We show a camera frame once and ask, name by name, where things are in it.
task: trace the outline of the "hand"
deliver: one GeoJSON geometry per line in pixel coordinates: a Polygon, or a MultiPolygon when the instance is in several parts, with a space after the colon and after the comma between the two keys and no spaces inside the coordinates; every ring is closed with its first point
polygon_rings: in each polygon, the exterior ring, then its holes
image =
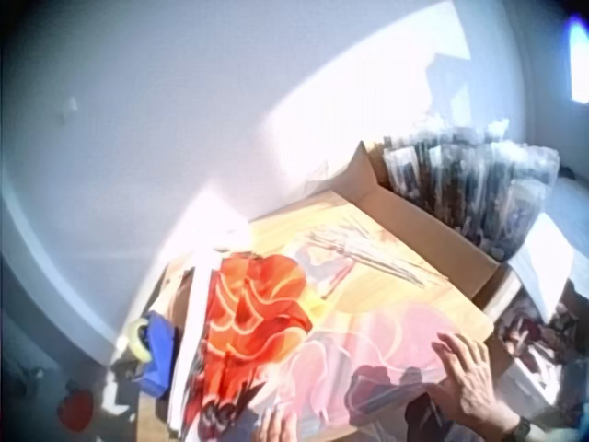
{"type": "Polygon", "coordinates": [[[501,440],[519,423],[519,416],[495,399],[489,350],[461,334],[438,333],[432,348],[442,359],[447,378],[427,387],[448,416],[486,440],[501,440]]]}
{"type": "Polygon", "coordinates": [[[296,414],[284,416],[284,408],[278,406],[266,410],[260,426],[251,434],[252,442],[296,442],[296,414]]]}

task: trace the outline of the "finger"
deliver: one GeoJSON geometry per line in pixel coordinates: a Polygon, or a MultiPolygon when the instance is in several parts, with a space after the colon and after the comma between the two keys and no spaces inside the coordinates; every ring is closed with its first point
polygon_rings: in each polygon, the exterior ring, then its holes
{"type": "Polygon", "coordinates": [[[283,428],[284,408],[280,405],[274,407],[270,426],[268,427],[268,442],[279,442],[280,433],[283,428]]]}
{"type": "Polygon", "coordinates": [[[482,357],[480,356],[478,343],[472,339],[467,338],[464,334],[457,334],[456,337],[467,347],[470,357],[472,357],[472,361],[475,364],[480,364],[482,357]]]}
{"type": "Polygon", "coordinates": [[[296,442],[296,413],[290,413],[283,419],[280,442],[296,442]]]}
{"type": "Polygon", "coordinates": [[[458,357],[458,361],[460,361],[460,365],[464,371],[474,368],[475,363],[472,360],[468,347],[455,334],[438,333],[438,338],[458,357]]]}
{"type": "Polygon", "coordinates": [[[464,377],[464,370],[460,365],[458,356],[442,343],[432,343],[432,348],[442,360],[445,373],[450,379],[457,382],[464,377]]]}
{"type": "Polygon", "coordinates": [[[258,427],[258,433],[256,440],[258,442],[266,442],[268,436],[268,428],[270,427],[271,410],[264,410],[264,414],[261,416],[260,426],[258,427]]]}
{"type": "Polygon", "coordinates": [[[485,364],[489,364],[489,347],[485,343],[477,343],[479,347],[480,360],[485,364]]]}

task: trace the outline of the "red object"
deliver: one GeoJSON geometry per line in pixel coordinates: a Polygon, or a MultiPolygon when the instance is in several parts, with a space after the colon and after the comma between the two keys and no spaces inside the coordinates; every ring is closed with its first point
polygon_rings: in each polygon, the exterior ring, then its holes
{"type": "Polygon", "coordinates": [[[94,398],[89,390],[71,390],[57,409],[61,423],[77,433],[88,426],[93,412],[94,398]]]}
{"type": "Polygon", "coordinates": [[[283,255],[234,254],[213,271],[206,326],[192,363],[182,428],[200,414],[201,440],[216,439],[312,328],[301,306],[305,273],[283,255]]]}

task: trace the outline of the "box flap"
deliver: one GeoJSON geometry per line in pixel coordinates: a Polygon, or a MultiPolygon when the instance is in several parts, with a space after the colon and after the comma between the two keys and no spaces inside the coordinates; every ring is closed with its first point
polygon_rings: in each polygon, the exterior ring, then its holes
{"type": "Polygon", "coordinates": [[[331,179],[328,187],[353,204],[358,203],[367,193],[378,187],[375,171],[366,154],[364,143],[361,142],[358,145],[348,167],[331,179]]]}
{"type": "Polygon", "coordinates": [[[357,205],[447,276],[469,299],[499,266],[460,234],[393,192],[376,187],[357,205]]]}

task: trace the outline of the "clear plastic packaging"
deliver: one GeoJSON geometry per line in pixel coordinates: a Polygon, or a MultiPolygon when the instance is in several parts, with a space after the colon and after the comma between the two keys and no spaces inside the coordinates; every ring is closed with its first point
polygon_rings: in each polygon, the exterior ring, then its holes
{"type": "Polygon", "coordinates": [[[393,192],[505,261],[521,247],[559,171],[557,151],[503,140],[508,120],[485,131],[438,124],[385,138],[393,192]]]}

